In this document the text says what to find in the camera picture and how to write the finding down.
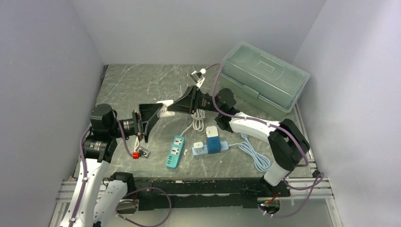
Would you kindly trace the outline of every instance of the white cable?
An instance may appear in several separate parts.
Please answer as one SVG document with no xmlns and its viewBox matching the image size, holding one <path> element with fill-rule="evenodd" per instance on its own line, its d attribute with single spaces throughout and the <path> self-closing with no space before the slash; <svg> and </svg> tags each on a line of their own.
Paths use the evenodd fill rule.
<svg viewBox="0 0 401 227">
<path fill-rule="evenodd" d="M 191 127 L 196 131 L 203 131 L 203 119 L 205 119 L 206 117 L 206 111 L 197 109 L 196 112 L 191 115 L 191 117 L 192 123 L 181 133 L 181 136 L 183 136 L 184 133 L 188 131 Z"/>
<path fill-rule="evenodd" d="M 266 156 L 259 154 L 258 152 L 255 151 L 255 149 L 253 149 L 251 143 L 248 140 L 248 135 L 245 135 L 245 134 L 241 133 L 241 136 L 242 136 L 242 138 L 245 139 L 244 142 L 230 144 L 229 147 L 234 146 L 234 145 L 238 145 L 239 148 L 243 152 L 247 153 L 248 155 L 250 155 L 253 158 L 253 162 L 255 163 L 255 167 L 259 172 L 262 172 L 262 173 L 267 172 L 267 170 L 271 166 L 270 160 Z"/>
<path fill-rule="evenodd" d="M 138 139 L 138 136 L 136 136 L 136 139 L 135 139 L 135 146 L 134 146 L 134 152 L 137 152 L 138 149 L 139 149 L 139 147 L 140 147 L 139 139 Z"/>
</svg>

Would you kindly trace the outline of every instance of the white charger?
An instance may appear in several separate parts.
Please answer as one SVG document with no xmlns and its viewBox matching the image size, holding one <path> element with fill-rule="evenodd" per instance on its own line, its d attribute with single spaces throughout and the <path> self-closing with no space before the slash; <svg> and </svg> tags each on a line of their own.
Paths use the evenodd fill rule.
<svg viewBox="0 0 401 227">
<path fill-rule="evenodd" d="M 206 137 L 207 138 L 216 137 L 216 136 L 218 136 L 218 131 L 217 131 L 216 126 L 206 127 Z"/>
<path fill-rule="evenodd" d="M 157 116 L 159 118 L 164 118 L 164 117 L 171 117 L 175 115 L 175 112 L 170 112 L 167 111 L 167 107 L 171 104 L 174 103 L 174 100 L 170 99 L 170 100 L 163 100 L 163 101 L 158 101 L 156 103 L 163 103 L 163 107 L 159 110 L 159 112 L 157 113 Z"/>
<path fill-rule="evenodd" d="M 193 144 L 193 148 L 195 149 L 196 152 L 200 152 L 203 150 L 203 143 L 202 142 L 196 142 Z"/>
</svg>

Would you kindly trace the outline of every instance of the teal power strip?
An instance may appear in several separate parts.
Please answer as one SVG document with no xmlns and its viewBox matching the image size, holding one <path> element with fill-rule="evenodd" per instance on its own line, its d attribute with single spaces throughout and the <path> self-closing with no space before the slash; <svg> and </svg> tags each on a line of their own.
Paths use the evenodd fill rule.
<svg viewBox="0 0 401 227">
<path fill-rule="evenodd" d="M 175 136 L 173 144 L 171 145 L 170 152 L 168 153 L 166 167 L 176 169 L 180 161 L 180 156 L 185 147 L 185 138 L 182 136 Z"/>
</svg>

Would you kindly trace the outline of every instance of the power strip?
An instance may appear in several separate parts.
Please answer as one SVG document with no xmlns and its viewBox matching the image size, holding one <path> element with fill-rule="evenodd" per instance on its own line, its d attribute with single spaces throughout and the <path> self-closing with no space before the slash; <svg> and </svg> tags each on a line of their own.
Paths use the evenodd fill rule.
<svg viewBox="0 0 401 227">
<path fill-rule="evenodd" d="M 221 151 L 226 151 L 226 150 L 228 150 L 230 147 L 228 146 L 228 142 L 227 141 L 220 141 L 220 144 L 221 144 L 221 150 L 220 150 L 220 153 L 221 153 Z M 208 146 L 205 144 L 205 145 L 203 145 L 203 147 L 200 147 L 200 146 L 198 146 L 198 144 L 197 144 L 197 146 L 196 147 L 191 147 L 191 149 L 192 149 L 192 153 L 193 153 L 193 156 L 194 157 L 198 157 L 198 156 L 201 156 L 201 155 L 207 155 L 207 154 L 209 154 L 208 153 Z"/>
<path fill-rule="evenodd" d="M 185 147 L 185 138 L 182 136 L 175 136 L 173 144 L 171 145 L 170 152 L 168 153 L 166 167 L 176 169 L 180 161 L 181 153 Z"/>
</svg>

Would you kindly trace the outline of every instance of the white wall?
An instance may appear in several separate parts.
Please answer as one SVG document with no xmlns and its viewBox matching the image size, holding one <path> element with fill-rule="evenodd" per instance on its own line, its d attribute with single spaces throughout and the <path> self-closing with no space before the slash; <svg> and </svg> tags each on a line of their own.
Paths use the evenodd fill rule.
<svg viewBox="0 0 401 227">
<path fill-rule="evenodd" d="M 401 2 L 328 0 L 294 64 L 300 106 L 342 220 L 401 226 Z"/>
<path fill-rule="evenodd" d="M 245 40 L 292 62 L 325 0 L 73 0 L 104 63 L 221 62 Z"/>
<path fill-rule="evenodd" d="M 103 64 L 69 0 L 2 1 L 0 15 L 0 227 L 45 227 Z"/>
</svg>

